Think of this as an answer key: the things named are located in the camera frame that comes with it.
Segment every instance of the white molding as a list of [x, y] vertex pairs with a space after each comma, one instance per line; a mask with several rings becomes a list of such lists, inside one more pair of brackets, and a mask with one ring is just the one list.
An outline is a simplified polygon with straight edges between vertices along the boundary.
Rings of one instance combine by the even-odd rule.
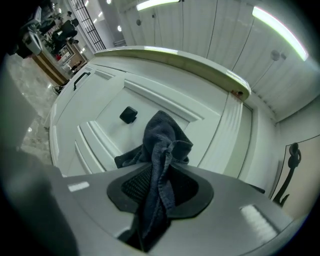
[[122, 46], [97, 51], [96, 57], [129, 57], [170, 65], [190, 72], [219, 86], [245, 101], [251, 94], [246, 80], [207, 58], [185, 52], [153, 46]]
[[162, 106], [170, 105], [170, 109], [174, 109], [175, 113], [179, 113], [182, 118], [188, 120], [189, 122], [202, 120], [204, 119], [203, 116], [207, 116], [208, 111], [211, 112], [210, 109], [208, 109], [204, 105], [199, 104], [199, 102], [196, 102], [192, 98], [188, 99], [189, 100], [188, 105], [195, 107], [195, 111], [190, 108], [187, 108], [188, 107], [187, 105], [182, 105], [183, 102], [186, 100], [187, 96], [169, 87], [167, 87], [168, 90], [165, 90], [166, 93], [163, 93], [164, 92], [163, 89], [165, 88], [163, 85], [161, 85], [161, 87], [159, 87], [158, 89], [156, 87], [150, 89], [150, 88], [146, 88], [142, 84], [137, 84], [126, 79], [124, 81], [124, 86], [131, 89], [135, 93], [138, 93], [146, 97], [147, 99], [150, 99]]
[[236, 144], [242, 108], [243, 103], [229, 93], [220, 123], [199, 168], [224, 173]]
[[88, 145], [88, 142], [80, 126], [77, 127], [75, 142], [78, 145], [79, 151], [81, 152], [83, 159], [87, 160], [86, 164], [88, 165], [92, 173], [103, 173], [106, 171], [97, 159], [95, 153]]
[[109, 74], [109, 73], [106, 73], [106, 72], [103, 72], [103, 71], [98, 70], [98, 69], [95, 71], [95, 73], [96, 73], [98, 76], [103, 77], [103, 78], [105, 78], [105, 79], [107, 79], [107, 80], [109, 80], [109, 79], [111, 79], [111, 78], [114, 77], [114, 75]]
[[226, 105], [228, 92], [214, 83], [172, 66], [128, 57], [97, 57], [96, 66], [109, 67], [155, 81], [202, 102], [219, 115]]
[[58, 138], [57, 138], [57, 128], [56, 126], [51, 126], [49, 130], [50, 136], [50, 151], [51, 151], [51, 158], [52, 163], [54, 166], [58, 164], [58, 157], [59, 157], [59, 147], [58, 147]]
[[57, 103], [54, 103], [53, 107], [52, 107], [52, 117], [55, 118], [57, 113]]
[[84, 159], [84, 156], [81, 154], [80, 152], [80, 149], [79, 149], [79, 146], [77, 144], [77, 142], [75, 141], [74, 142], [74, 147], [75, 147], [75, 154], [76, 156], [78, 157], [79, 161], [80, 161], [80, 164], [82, 165], [84, 171], [87, 173], [87, 174], [92, 174], [89, 166], [87, 165], [85, 159]]
[[261, 108], [252, 112], [252, 128], [247, 154], [238, 179], [265, 190], [269, 196], [278, 167], [275, 122]]
[[114, 158], [122, 155], [122, 152], [103, 132], [99, 124], [95, 121], [89, 121], [80, 125], [82, 134], [90, 145], [90, 150], [98, 162], [106, 171], [117, 169]]

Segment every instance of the cabinet door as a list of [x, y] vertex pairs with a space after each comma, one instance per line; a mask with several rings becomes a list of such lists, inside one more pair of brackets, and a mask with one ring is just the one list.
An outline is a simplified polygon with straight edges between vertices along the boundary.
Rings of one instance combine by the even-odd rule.
[[[76, 124], [67, 118], [63, 121], [69, 122], [74, 134], [73, 141], [70, 138], [66, 141], [69, 135], [62, 127], [59, 129], [59, 143], [70, 150], [68, 157], [63, 154], [59, 159], [62, 173], [81, 175], [116, 169], [114, 158], [142, 144], [146, 125], [159, 110], [168, 113], [192, 141], [189, 164], [198, 166], [217, 129], [220, 114], [181, 92], [134, 74], [113, 77], [106, 86], [108, 89], [104, 91], [95, 91], [98, 95], [93, 97], [96, 106], [90, 114], [82, 114]], [[112, 100], [109, 97], [104, 99], [106, 94], [112, 95]], [[70, 110], [82, 102], [80, 93], [76, 97], [70, 102]], [[89, 102], [93, 102], [89, 97], [86, 99], [83, 100], [85, 109], [89, 108]], [[126, 124], [119, 118], [126, 107], [137, 111], [133, 123]]]
[[[96, 69], [90, 71], [88, 78], [77, 86], [75, 91], [73, 86], [69, 86], [72, 87], [72, 96], [57, 122], [51, 123], [52, 159], [61, 170], [66, 170], [70, 166], [71, 155], [75, 151], [77, 126], [94, 118], [94, 115], [97, 115], [101, 108], [114, 97], [113, 88], [108, 86], [109, 80], [123, 74], [115, 69], [95, 67]], [[60, 103], [57, 102], [57, 109], [60, 108]]]
[[[66, 84], [64, 89], [61, 91], [59, 97], [56, 99], [52, 106], [51, 119], [52, 123], [56, 124], [68, 102], [74, 95], [74, 82], [84, 73], [84, 72], [92, 72], [93, 67], [90, 65], [84, 66], [77, 74], [70, 79], [70, 81]], [[77, 83], [78, 89], [85, 83], [90, 77], [88, 75], [84, 75]]]

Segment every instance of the white cabinet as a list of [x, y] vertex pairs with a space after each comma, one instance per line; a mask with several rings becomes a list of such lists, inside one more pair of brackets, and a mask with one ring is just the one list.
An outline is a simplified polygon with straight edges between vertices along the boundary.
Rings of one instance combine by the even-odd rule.
[[[64, 175], [116, 170], [115, 157], [142, 144], [159, 110], [193, 143], [189, 165], [223, 173], [243, 106], [232, 93], [182, 69], [136, 58], [97, 57], [81, 72], [51, 111], [52, 160]], [[120, 119], [127, 107], [137, 111], [129, 124]]]
[[[137, 111], [133, 123], [119, 117], [126, 107]], [[146, 125], [159, 110], [192, 141], [189, 164], [198, 166], [221, 115], [161, 83], [101, 66], [77, 87], [53, 126], [59, 148], [56, 165], [69, 176], [115, 170], [114, 158], [142, 144]]]

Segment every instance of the black object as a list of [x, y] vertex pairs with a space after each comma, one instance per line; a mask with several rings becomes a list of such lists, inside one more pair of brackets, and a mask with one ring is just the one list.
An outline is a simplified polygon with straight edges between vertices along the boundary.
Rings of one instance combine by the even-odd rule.
[[82, 61], [80, 60], [80, 62], [78, 64], [75, 64], [72, 68], [71, 71], [74, 71], [77, 67], [79, 67], [79, 65], [81, 65]]
[[283, 196], [283, 194], [285, 193], [292, 176], [294, 175], [294, 171], [295, 168], [299, 165], [299, 163], [301, 162], [301, 152], [299, 149], [299, 145], [298, 143], [293, 143], [290, 148], [289, 148], [289, 153], [290, 153], [290, 158], [288, 160], [288, 166], [290, 167], [290, 171], [288, 176], [286, 177], [282, 187], [280, 188], [279, 192], [276, 194], [276, 196], [274, 197], [273, 201], [278, 204], [279, 206], [283, 207], [286, 200], [288, 199], [289, 194], [287, 194], [281, 201], [281, 197]]
[[75, 91], [77, 89], [76, 84], [79, 82], [79, 80], [84, 76], [84, 75], [90, 75], [90, 72], [83, 72], [78, 78], [77, 80], [75, 80], [74, 84], [73, 84], [73, 90]]
[[56, 93], [59, 95], [62, 90], [65, 88], [65, 86], [67, 85], [67, 83], [69, 83], [70, 79], [68, 79], [67, 81], [65, 81], [62, 85], [53, 87], [53, 89], [56, 91]]
[[46, 168], [37, 157], [23, 151], [1, 149], [1, 190], [15, 211], [16, 221], [21, 223], [20, 229], [28, 228], [32, 236], [54, 255], [79, 255], [75, 236], [44, 172], [48, 168], [59, 172], [54, 166]]
[[135, 214], [131, 229], [123, 232], [118, 239], [147, 252], [170, 225], [171, 220], [194, 218], [212, 201], [214, 190], [204, 178], [186, 170], [181, 165], [170, 165], [168, 180], [174, 193], [175, 207], [167, 212], [167, 225], [158, 229], [152, 239], [143, 239], [141, 217], [143, 204], [150, 190], [152, 164], [143, 165], [112, 181], [107, 195], [114, 205], [123, 212]]
[[45, 35], [50, 29], [52, 29], [56, 25], [56, 22], [53, 20], [49, 23], [49, 21], [42, 24], [42, 26], [39, 28], [39, 31], [41, 32], [41, 35]]
[[[135, 182], [121, 185], [126, 192], [136, 191], [133, 196], [139, 204], [139, 212], [135, 212], [139, 219], [139, 239], [146, 251], [167, 229], [170, 224], [171, 210], [177, 206], [176, 198], [179, 190], [173, 189], [171, 175], [174, 171], [171, 163], [187, 164], [188, 154], [193, 144], [181, 130], [179, 125], [164, 111], [158, 111], [145, 127], [142, 146], [120, 156], [123, 161], [121, 167], [137, 163], [152, 162], [150, 170], [135, 177]], [[181, 182], [187, 178], [179, 175]]]
[[255, 185], [251, 185], [251, 184], [248, 184], [250, 185], [251, 187], [253, 187], [255, 190], [259, 191], [261, 194], [264, 194], [266, 191], [260, 187], [257, 187]]
[[52, 39], [58, 40], [58, 41], [64, 41], [67, 38], [74, 37], [75, 36], [74, 32], [76, 31], [75, 27], [78, 24], [79, 22], [76, 18], [73, 20], [67, 20], [65, 23], [62, 24], [60, 29], [57, 29], [52, 33]]
[[138, 111], [136, 111], [135, 109], [133, 109], [130, 106], [127, 106], [119, 117], [126, 124], [131, 124], [136, 120], [137, 114], [138, 114]]
[[280, 59], [280, 53], [277, 50], [272, 50], [270, 57], [271, 57], [271, 60], [276, 62]]

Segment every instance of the ceiling light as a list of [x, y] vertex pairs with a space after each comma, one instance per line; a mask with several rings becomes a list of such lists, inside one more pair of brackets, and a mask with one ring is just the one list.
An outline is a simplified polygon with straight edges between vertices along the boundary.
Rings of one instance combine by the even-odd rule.
[[137, 4], [136, 9], [138, 11], [141, 11], [141, 10], [149, 8], [149, 7], [168, 4], [168, 3], [177, 3], [179, 1], [180, 0], [149, 0], [149, 1], [145, 1], [145, 2]]
[[252, 15], [278, 32], [280, 36], [282, 36], [295, 49], [303, 61], [306, 61], [309, 56], [308, 52], [295, 37], [295, 35], [286, 28], [285, 25], [283, 25], [279, 20], [267, 13], [265, 10], [262, 10], [256, 6], [253, 8]]

